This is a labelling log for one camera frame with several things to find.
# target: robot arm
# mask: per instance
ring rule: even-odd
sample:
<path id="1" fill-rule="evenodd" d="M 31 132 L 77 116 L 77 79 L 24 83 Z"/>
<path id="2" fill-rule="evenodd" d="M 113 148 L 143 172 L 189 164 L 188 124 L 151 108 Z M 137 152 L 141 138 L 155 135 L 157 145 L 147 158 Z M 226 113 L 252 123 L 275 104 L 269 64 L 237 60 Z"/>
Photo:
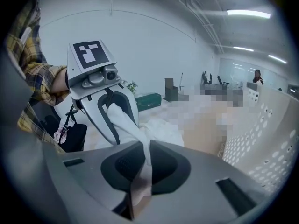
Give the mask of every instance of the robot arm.
<path id="1" fill-rule="evenodd" d="M 139 114 L 132 92 L 121 84 L 114 66 L 116 61 L 102 41 L 70 43 L 68 47 L 68 79 L 76 109 L 84 109 L 90 121 L 114 145 L 118 134 L 106 115 L 115 103 L 139 126 Z"/>

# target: ceiling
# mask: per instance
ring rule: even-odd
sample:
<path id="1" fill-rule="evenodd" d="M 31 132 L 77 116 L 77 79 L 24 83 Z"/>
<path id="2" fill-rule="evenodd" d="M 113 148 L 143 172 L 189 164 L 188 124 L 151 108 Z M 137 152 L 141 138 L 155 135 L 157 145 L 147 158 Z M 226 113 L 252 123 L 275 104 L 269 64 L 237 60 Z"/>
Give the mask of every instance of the ceiling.
<path id="1" fill-rule="evenodd" d="M 272 54 L 288 63 L 295 62 L 295 52 L 290 35 L 284 27 L 278 9 L 270 0 L 194 1 L 213 25 L 225 53 L 236 52 L 236 49 L 232 48 L 233 46 L 245 47 L 255 50 L 254 54 L 250 54 L 251 56 L 270 59 L 267 56 Z M 228 16 L 226 11 L 230 9 L 267 12 L 271 14 L 271 18 Z"/>

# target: fluorescent light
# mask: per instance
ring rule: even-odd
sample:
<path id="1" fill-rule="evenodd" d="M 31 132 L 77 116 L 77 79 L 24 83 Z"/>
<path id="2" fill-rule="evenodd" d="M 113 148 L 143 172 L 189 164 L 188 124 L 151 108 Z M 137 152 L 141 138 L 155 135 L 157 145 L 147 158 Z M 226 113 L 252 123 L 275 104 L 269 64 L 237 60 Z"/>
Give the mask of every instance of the fluorescent light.
<path id="1" fill-rule="evenodd" d="M 275 56 L 268 55 L 268 57 L 271 57 L 271 58 L 273 58 L 273 59 L 275 59 L 275 60 L 278 60 L 278 61 L 280 61 L 280 62 L 282 62 L 282 63 L 284 63 L 284 64 L 287 64 L 286 61 L 284 61 L 284 60 L 282 60 L 282 59 L 279 59 L 279 58 L 277 58 L 277 57 L 275 57 Z"/>
<path id="2" fill-rule="evenodd" d="M 250 10 L 227 10 L 228 15 L 247 15 L 247 16 L 256 16 L 256 17 L 263 17 L 263 18 L 270 18 L 271 14 L 269 13 L 262 13 L 257 11 L 250 11 Z"/>
<path id="3" fill-rule="evenodd" d="M 234 47 L 235 49 L 241 49 L 241 50 L 248 50 L 248 51 L 253 51 L 253 49 L 248 49 L 244 47 Z"/>

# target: plaid shirt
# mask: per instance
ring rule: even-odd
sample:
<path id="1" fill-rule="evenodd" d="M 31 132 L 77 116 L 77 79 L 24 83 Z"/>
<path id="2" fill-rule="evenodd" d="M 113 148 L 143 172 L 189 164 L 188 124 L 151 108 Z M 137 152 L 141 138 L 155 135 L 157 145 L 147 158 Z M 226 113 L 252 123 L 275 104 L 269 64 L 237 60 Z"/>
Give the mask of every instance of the plaid shirt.
<path id="1" fill-rule="evenodd" d="M 7 35 L 6 46 L 10 51 L 10 56 L 12 55 L 15 62 L 19 64 L 28 86 L 33 91 L 32 99 L 54 106 L 63 101 L 68 95 L 68 91 L 50 94 L 50 89 L 57 74 L 66 66 L 47 64 L 40 46 L 39 21 L 40 9 L 35 1 L 30 1 L 12 24 L 11 30 Z M 23 44 L 20 38 L 27 27 L 30 27 L 32 31 L 26 43 Z M 24 131 L 34 133 L 41 141 L 54 145 L 59 153 L 64 153 L 63 149 L 40 124 L 29 102 L 22 111 L 17 125 Z"/>

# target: woman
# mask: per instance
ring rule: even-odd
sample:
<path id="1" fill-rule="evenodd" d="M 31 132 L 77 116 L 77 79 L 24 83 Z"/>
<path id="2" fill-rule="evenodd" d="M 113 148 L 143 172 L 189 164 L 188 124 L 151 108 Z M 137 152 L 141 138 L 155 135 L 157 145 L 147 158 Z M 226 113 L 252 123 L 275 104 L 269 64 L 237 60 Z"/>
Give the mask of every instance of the woman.
<path id="1" fill-rule="evenodd" d="M 254 79 L 252 80 L 253 83 L 263 84 L 263 79 L 261 78 L 261 71 L 256 70 L 254 72 Z"/>
<path id="2" fill-rule="evenodd" d="M 41 50 L 39 37 L 40 9 L 38 2 L 31 0 L 17 15 L 11 30 L 8 33 L 6 45 L 13 64 L 25 78 L 33 91 L 32 100 L 43 101 L 51 106 L 62 102 L 69 94 L 66 66 L 52 66 Z M 31 28 L 27 39 L 22 42 L 26 28 Z M 59 153 L 64 150 L 41 126 L 30 103 L 21 113 L 17 123 L 21 130 L 34 133 L 41 141 L 52 144 Z"/>

